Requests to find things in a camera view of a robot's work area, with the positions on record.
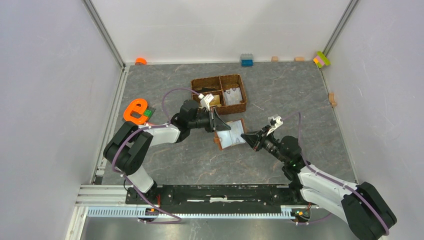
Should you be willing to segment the brown leather card holder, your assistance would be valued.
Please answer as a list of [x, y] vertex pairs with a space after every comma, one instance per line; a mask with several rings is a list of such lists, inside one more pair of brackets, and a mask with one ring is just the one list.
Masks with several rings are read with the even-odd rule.
[[221, 151], [229, 147], [246, 143], [246, 141], [241, 137], [242, 134], [246, 133], [244, 119], [241, 118], [229, 121], [227, 124], [231, 128], [230, 130], [217, 131], [214, 133], [213, 141], [217, 144]]

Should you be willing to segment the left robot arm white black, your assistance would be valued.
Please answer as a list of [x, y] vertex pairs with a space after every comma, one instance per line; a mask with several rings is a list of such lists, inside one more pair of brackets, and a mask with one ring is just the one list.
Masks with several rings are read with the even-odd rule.
[[175, 144], [185, 140], [192, 129], [204, 129], [208, 133], [229, 131], [214, 109], [200, 107], [195, 100], [184, 101], [170, 122], [159, 125], [137, 125], [131, 121], [122, 124], [103, 150], [103, 157], [112, 165], [112, 170], [121, 174], [135, 188], [145, 204], [157, 198], [156, 182], [143, 167], [150, 147]]

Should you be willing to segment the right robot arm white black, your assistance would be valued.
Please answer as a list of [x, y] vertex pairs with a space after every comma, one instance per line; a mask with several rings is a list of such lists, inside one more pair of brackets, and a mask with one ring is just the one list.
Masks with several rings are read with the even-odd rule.
[[295, 204], [315, 204], [343, 220], [360, 240], [387, 236], [397, 217], [370, 183], [336, 178], [310, 164], [303, 157], [299, 140], [293, 136], [276, 139], [264, 127], [241, 134], [256, 152], [265, 150], [283, 163], [282, 171], [291, 181], [289, 199]]

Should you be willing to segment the gold card in basket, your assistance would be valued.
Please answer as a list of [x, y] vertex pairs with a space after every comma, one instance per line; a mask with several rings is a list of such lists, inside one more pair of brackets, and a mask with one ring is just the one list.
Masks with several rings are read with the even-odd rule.
[[212, 101], [209, 103], [211, 107], [221, 107], [221, 98], [219, 95], [213, 95]]

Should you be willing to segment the white cards in basket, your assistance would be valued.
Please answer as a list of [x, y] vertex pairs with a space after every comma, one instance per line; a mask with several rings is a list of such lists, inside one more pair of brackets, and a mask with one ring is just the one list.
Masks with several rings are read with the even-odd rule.
[[223, 96], [227, 106], [237, 105], [243, 101], [242, 92], [239, 87], [224, 90]]

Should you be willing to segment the black card in basket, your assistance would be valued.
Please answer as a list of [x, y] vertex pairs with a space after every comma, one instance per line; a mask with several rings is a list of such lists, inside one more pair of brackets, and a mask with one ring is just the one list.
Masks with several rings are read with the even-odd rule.
[[203, 94], [203, 93], [207, 93], [207, 92], [213, 92], [213, 91], [217, 91], [218, 89], [216, 88], [211, 88], [211, 87], [202, 87], [199, 89], [195, 89], [194, 91], [199, 93], [199, 94]]

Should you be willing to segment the brown wicker divided basket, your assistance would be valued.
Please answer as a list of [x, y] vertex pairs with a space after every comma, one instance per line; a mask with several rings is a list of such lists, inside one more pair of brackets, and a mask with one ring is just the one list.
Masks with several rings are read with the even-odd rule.
[[[190, 83], [191, 89], [200, 89], [202, 87], [215, 88], [216, 91], [204, 92], [203, 95], [213, 94], [220, 96], [221, 106], [211, 106], [215, 108], [219, 115], [230, 115], [243, 113], [247, 109], [247, 94], [241, 75], [230, 74], [230, 75], [219, 75], [205, 78], [193, 79]], [[243, 101], [240, 104], [226, 105], [224, 99], [224, 90], [230, 88], [240, 88]]]

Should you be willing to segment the green toy block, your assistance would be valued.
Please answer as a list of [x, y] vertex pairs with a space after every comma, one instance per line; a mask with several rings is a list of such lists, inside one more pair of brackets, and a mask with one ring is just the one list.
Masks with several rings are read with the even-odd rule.
[[155, 108], [147, 108], [144, 112], [143, 112], [143, 116], [146, 117], [147, 119], [150, 119], [153, 114], [155, 113], [156, 109]]

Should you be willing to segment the blue grey toy brick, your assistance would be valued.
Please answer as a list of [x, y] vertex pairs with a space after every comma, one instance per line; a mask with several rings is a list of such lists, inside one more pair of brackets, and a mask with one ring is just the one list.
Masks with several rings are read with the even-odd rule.
[[252, 67], [254, 65], [254, 56], [252, 53], [242, 53], [240, 55], [240, 64], [242, 67]]

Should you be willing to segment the orange plastic letter toy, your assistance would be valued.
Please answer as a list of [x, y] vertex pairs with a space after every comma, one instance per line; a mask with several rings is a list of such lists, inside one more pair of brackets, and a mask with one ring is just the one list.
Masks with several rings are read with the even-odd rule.
[[144, 112], [148, 108], [148, 102], [143, 98], [134, 99], [125, 109], [123, 119], [136, 125], [143, 125], [148, 121], [148, 116]]

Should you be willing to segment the wooden arch block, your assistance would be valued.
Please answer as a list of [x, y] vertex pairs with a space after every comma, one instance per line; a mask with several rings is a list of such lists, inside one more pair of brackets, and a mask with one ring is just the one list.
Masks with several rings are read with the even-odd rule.
[[334, 107], [337, 106], [337, 102], [335, 100], [335, 94], [333, 92], [330, 92], [328, 94], [328, 101], [329, 101], [331, 107], [334, 108]]

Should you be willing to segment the green pink yellow brick stack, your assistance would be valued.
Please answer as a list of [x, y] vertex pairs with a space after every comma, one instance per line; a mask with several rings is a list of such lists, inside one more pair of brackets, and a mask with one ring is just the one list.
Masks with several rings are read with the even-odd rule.
[[313, 62], [319, 69], [331, 64], [330, 60], [321, 51], [316, 52]]

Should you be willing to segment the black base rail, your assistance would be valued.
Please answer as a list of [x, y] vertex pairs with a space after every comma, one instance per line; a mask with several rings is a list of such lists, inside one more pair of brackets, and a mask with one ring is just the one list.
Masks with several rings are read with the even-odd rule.
[[172, 214], [277, 214], [281, 206], [309, 206], [287, 184], [164, 184], [145, 197]]

